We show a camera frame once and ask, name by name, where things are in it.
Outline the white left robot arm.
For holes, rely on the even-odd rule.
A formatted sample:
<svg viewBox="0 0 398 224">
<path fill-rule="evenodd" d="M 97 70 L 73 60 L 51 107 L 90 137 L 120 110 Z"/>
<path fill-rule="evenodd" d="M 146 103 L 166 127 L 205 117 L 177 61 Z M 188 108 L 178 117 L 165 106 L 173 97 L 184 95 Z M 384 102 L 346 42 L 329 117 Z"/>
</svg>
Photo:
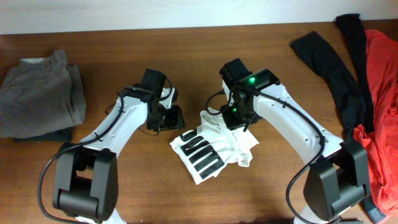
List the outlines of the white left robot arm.
<svg viewBox="0 0 398 224">
<path fill-rule="evenodd" d="M 118 156 L 143 124 L 155 132 L 183 125 L 174 88 L 129 86 L 114 108 L 79 143 L 65 143 L 48 161 L 56 164 L 52 205 L 67 223 L 124 223 L 116 209 Z"/>
</svg>

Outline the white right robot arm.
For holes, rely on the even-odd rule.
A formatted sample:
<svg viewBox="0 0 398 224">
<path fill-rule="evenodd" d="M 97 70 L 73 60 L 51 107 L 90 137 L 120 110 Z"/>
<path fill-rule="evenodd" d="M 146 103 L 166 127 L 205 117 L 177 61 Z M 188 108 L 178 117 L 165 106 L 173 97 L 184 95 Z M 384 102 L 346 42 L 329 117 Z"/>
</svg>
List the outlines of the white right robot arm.
<svg viewBox="0 0 398 224">
<path fill-rule="evenodd" d="M 256 73 L 220 70 L 228 93 L 230 113 L 240 126 L 254 117 L 268 121 L 295 149 L 304 166 L 289 182 L 285 199 L 306 172 L 303 188 L 306 206 L 294 211 L 294 223 L 338 223 L 339 217 L 370 195 L 368 156 L 356 141 L 344 141 L 316 122 L 290 96 L 268 69 Z"/>
</svg>

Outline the grey folded garment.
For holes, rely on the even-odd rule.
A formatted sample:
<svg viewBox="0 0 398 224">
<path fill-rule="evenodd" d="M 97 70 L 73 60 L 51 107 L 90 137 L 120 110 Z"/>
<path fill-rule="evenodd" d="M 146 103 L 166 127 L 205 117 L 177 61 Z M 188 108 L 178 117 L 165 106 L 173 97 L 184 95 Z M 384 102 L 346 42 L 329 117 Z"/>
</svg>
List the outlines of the grey folded garment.
<svg viewBox="0 0 398 224">
<path fill-rule="evenodd" d="M 24 58 L 1 85 L 1 137 L 22 141 L 71 141 L 85 121 L 79 69 L 64 50 L 47 58 Z"/>
</svg>

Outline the blue denim garment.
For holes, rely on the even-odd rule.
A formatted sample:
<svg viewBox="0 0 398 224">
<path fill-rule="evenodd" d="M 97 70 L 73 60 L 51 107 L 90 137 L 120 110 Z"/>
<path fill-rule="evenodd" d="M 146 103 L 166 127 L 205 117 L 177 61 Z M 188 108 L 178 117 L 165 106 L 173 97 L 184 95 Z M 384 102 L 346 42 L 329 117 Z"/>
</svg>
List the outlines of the blue denim garment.
<svg viewBox="0 0 398 224">
<path fill-rule="evenodd" d="M 361 205 L 372 223 L 382 223 L 387 218 L 387 215 L 382 213 L 380 209 L 376 207 L 371 197 L 364 198 Z"/>
</svg>

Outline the black garment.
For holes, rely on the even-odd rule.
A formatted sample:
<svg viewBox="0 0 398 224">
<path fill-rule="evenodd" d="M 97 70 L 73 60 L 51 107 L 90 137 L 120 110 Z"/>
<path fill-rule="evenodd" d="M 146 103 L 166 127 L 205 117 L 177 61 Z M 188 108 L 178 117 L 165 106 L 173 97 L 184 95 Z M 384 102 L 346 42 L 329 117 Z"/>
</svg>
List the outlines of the black garment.
<svg viewBox="0 0 398 224">
<path fill-rule="evenodd" d="M 345 38 L 357 78 L 353 77 L 333 47 L 318 32 L 312 31 L 293 40 L 290 47 L 305 65 L 326 80 L 345 136 L 352 138 L 354 128 L 358 126 L 362 126 L 365 133 L 374 131 L 374 106 L 366 71 L 367 37 L 359 14 L 336 17 L 335 26 Z"/>
</svg>

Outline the white polo shirt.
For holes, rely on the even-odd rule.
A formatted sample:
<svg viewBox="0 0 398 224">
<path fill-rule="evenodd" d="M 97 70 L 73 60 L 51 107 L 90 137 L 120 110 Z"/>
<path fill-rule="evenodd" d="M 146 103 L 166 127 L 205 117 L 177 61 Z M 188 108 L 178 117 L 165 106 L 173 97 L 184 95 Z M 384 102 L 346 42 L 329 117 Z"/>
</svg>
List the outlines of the white polo shirt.
<svg viewBox="0 0 398 224">
<path fill-rule="evenodd" d="M 205 110 L 200 112 L 200 119 L 201 125 L 170 143 L 195 184 L 217 177 L 228 164 L 249 167 L 251 149 L 259 144 L 249 131 L 230 130 L 222 115 L 211 115 Z"/>
</svg>

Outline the red garment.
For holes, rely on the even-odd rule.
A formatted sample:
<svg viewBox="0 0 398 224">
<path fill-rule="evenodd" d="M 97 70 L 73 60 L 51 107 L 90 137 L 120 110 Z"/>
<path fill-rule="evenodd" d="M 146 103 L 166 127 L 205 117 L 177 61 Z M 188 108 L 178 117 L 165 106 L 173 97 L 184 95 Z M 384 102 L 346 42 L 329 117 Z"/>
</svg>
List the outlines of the red garment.
<svg viewBox="0 0 398 224">
<path fill-rule="evenodd" d="M 372 98 L 374 131 L 362 125 L 354 138 L 368 152 L 371 197 L 386 215 L 397 215 L 397 42 L 378 30 L 366 30 L 366 71 Z"/>
</svg>

